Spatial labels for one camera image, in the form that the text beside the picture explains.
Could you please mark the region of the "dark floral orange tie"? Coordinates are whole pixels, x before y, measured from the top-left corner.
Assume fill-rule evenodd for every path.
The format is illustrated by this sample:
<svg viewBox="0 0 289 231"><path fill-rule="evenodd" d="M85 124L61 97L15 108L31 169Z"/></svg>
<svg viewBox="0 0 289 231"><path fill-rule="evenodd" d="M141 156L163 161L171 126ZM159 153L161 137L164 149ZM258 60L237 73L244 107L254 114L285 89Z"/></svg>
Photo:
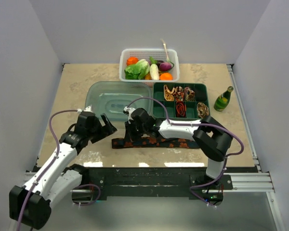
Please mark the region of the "dark floral orange tie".
<svg viewBox="0 0 289 231"><path fill-rule="evenodd" d="M186 148L199 149L199 145L192 140L171 138L171 139L154 139L150 137L141 137L137 141L128 141L124 138L112 139L112 149L128 148Z"/></svg>

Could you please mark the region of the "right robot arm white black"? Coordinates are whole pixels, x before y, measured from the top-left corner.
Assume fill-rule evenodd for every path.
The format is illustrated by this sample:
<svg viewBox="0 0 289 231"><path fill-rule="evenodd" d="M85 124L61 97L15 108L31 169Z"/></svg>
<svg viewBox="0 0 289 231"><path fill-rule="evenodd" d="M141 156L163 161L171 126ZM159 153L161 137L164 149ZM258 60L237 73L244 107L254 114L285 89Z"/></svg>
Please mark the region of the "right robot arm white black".
<svg viewBox="0 0 289 231"><path fill-rule="evenodd" d="M126 134L131 141L140 139L143 135L155 139L184 139L195 141L208 158L205 184L210 189L216 189L222 183L220 176L226 152L233 137L229 131L213 117L202 120L175 121L154 119L143 108L125 107L123 113L128 116Z"/></svg>

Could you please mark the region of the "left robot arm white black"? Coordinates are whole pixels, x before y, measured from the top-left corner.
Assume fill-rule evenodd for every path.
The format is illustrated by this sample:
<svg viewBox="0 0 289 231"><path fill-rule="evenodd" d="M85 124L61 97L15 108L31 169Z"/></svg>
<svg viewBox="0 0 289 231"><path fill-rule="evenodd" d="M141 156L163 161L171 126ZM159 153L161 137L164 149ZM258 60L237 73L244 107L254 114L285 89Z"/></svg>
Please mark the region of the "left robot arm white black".
<svg viewBox="0 0 289 231"><path fill-rule="evenodd" d="M107 116L98 118L90 108L78 111L78 119L61 138L55 139L56 149L34 176L9 193L10 218L32 229L41 229L53 208L74 188L85 189L90 177L85 167L67 165L89 142L96 143L117 131Z"/></svg>

